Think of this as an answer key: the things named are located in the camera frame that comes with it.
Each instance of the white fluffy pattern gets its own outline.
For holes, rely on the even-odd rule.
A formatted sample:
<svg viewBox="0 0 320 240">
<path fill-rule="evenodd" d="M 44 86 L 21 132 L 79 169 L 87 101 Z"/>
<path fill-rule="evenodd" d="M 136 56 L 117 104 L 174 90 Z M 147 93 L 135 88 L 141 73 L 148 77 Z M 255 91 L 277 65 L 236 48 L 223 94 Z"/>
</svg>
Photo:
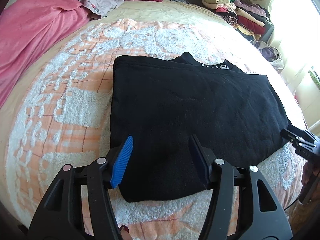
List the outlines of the white fluffy pattern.
<svg viewBox="0 0 320 240">
<path fill-rule="evenodd" d="M 77 52 L 72 48 L 75 44 L 83 47 L 89 43 L 92 38 L 99 37 L 99 35 L 104 35 L 112 39 L 103 43 L 97 43 L 92 50 L 88 51 L 83 50 Z M 227 40 L 221 40 L 220 45 L 226 48 L 229 46 Z M 220 57 L 210 54 L 212 43 L 210 43 L 208 39 L 204 39 L 194 28 L 188 25 L 177 29 L 146 27 L 138 30 L 129 26 L 126 31 L 123 31 L 120 28 L 110 27 L 110 25 L 107 24 L 99 24 L 97 26 L 89 26 L 69 41 L 45 66 L 40 76 L 35 80 L 18 112 L 16 122 L 9 137 L 6 160 L 8 192 L 20 221 L 26 226 L 30 225 L 31 214 L 28 210 L 21 208 L 18 200 L 23 204 L 24 200 L 21 196 L 24 194 L 23 196 L 32 203 L 33 210 L 36 209 L 36 204 L 33 201 L 32 190 L 29 190 L 27 193 L 21 192 L 19 178 L 30 179 L 27 165 L 32 155 L 32 148 L 36 145 L 37 141 L 47 139 L 48 131 L 42 127 L 41 118 L 46 112 L 47 104 L 50 103 L 54 95 L 45 95 L 46 87 L 48 85 L 54 85 L 54 90 L 58 91 L 62 83 L 67 84 L 61 97 L 56 100 L 56 106 L 52 113 L 56 122 L 93 128 L 102 126 L 102 130 L 99 152 L 44 152 L 39 161 L 38 174 L 39 184 L 43 191 L 45 191 L 64 164 L 70 163 L 74 167 L 88 165 L 98 156 L 104 156 L 108 152 L 110 148 L 109 122 L 112 91 L 109 94 L 103 94 L 72 87 L 73 81 L 83 80 L 90 73 L 78 73 L 75 67 L 76 62 L 74 60 L 69 62 L 68 59 L 71 57 L 74 58 L 75 55 L 76 60 L 79 60 L 81 57 L 90 59 L 95 55 L 108 53 L 109 50 L 119 46 L 128 50 L 136 48 L 138 50 L 138 48 L 142 47 L 149 56 L 167 60 L 172 59 L 172 56 L 169 54 L 180 55 L 188 51 L 193 57 L 202 59 L 203 62 L 207 64 L 221 62 Z M 83 62 L 81 66 L 87 66 L 87 63 Z M 66 72 L 69 68 L 74 68 L 74 70 L 67 76 Z M 101 123 L 104 114 L 107 116 L 104 122 Z M 61 130 L 54 132 L 52 141 L 55 145 L 60 141 L 61 132 Z M 28 144 L 30 145 L 30 149 L 28 149 L 26 157 L 22 158 L 24 146 Z M 294 169 L 292 169 L 287 180 L 283 178 L 287 164 L 292 160 L 291 151 L 287 146 L 284 146 L 262 162 L 259 168 L 272 187 L 275 187 L 279 183 L 279 180 L 282 180 L 283 187 L 288 188 L 294 179 Z M 168 236 L 170 239 L 196 239 L 198 237 L 196 232 L 199 232 L 204 223 L 211 194 L 211 191 L 203 191 L 177 200 L 158 201 L 154 202 L 153 205 L 145 205 L 143 202 L 127 203 L 122 198 L 118 189 L 110 191 L 112 205 L 119 225 L 129 225 L 136 222 L 168 217 L 179 211 L 182 207 L 190 205 L 190 208 L 180 219 L 180 221 L 183 221 L 183 223 L 188 226 L 184 227 L 176 235 Z"/>
</svg>

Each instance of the plaid pattern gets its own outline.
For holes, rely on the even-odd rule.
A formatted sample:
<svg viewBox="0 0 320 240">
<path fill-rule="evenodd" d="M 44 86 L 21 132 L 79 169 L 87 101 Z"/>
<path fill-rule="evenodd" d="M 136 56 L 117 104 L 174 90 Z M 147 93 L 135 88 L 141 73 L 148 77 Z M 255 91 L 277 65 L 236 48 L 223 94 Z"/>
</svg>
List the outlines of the plaid pattern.
<svg viewBox="0 0 320 240">
<path fill-rule="evenodd" d="M 25 100 L 13 124 L 7 153 L 6 169 L 7 174 L 11 174 L 7 177 L 8 191 L 20 220 L 25 225 L 30 224 L 48 185 L 63 164 L 71 163 L 75 167 L 88 165 L 108 152 L 114 59 L 120 55 L 154 57 L 146 52 L 144 46 L 124 49 L 119 44 L 113 45 L 113 42 L 129 31 L 149 27 L 194 33 L 207 41 L 211 50 L 208 58 L 195 57 L 199 61 L 209 64 L 222 62 L 227 58 L 247 73 L 267 74 L 284 106 L 287 109 L 292 106 L 286 99 L 286 93 L 281 92 L 279 79 L 272 72 L 269 63 L 233 32 L 232 36 L 225 37 L 219 30 L 210 34 L 192 26 L 168 22 L 135 22 L 130 19 L 118 20 L 111 25 L 89 26 L 62 47 L 59 54 L 44 66 L 26 91 Z M 165 55 L 164 59 L 179 56 L 166 51 L 159 44 L 154 46 L 159 46 Z M 96 108 L 86 109 L 89 104 Z M 296 119 L 299 121 L 295 125 L 303 126 L 302 114 L 297 112 Z M 304 164 L 301 158 L 292 154 L 292 147 L 287 147 L 287 151 L 290 158 L 283 163 L 286 169 L 284 173 L 277 174 L 272 185 L 283 206 L 292 202 L 300 192 L 300 175 Z M 268 160 L 265 162 L 266 166 L 271 166 Z M 211 192 L 171 202 L 126 203 L 119 190 L 113 190 L 110 191 L 110 198 L 119 225 L 127 225 L 133 239 L 193 239 L 201 231 Z M 238 190 L 235 187 L 230 234 L 236 228 L 238 200 Z M 92 234 L 87 202 L 84 193 L 84 223 L 86 231 Z"/>
</svg>

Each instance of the silver bolt head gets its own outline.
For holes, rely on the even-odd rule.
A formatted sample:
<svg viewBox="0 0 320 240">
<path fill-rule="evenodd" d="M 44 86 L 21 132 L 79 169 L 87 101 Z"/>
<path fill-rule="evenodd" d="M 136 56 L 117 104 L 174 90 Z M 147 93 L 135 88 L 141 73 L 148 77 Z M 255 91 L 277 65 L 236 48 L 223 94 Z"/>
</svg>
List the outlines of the silver bolt head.
<svg viewBox="0 0 320 240">
<path fill-rule="evenodd" d="M 254 165 L 251 165 L 251 166 L 249 167 L 249 169 L 250 169 L 251 171 L 253 171 L 253 172 L 257 172 L 257 171 L 258 171 L 258 167 L 257 167 L 257 166 L 254 166 Z"/>
<path fill-rule="evenodd" d="M 106 158 L 103 158 L 103 157 L 102 157 L 102 158 L 99 158 L 99 159 L 97 160 L 97 163 L 98 163 L 98 164 L 105 164 L 106 161 L 107 161 Z"/>
<path fill-rule="evenodd" d="M 223 164 L 224 164 L 224 160 L 222 160 L 222 159 L 220 159 L 220 158 L 215 159 L 214 161 L 215 161 L 215 163 L 217 163 L 217 164 L 219 164 L 219 165 L 223 165 Z"/>
</svg>

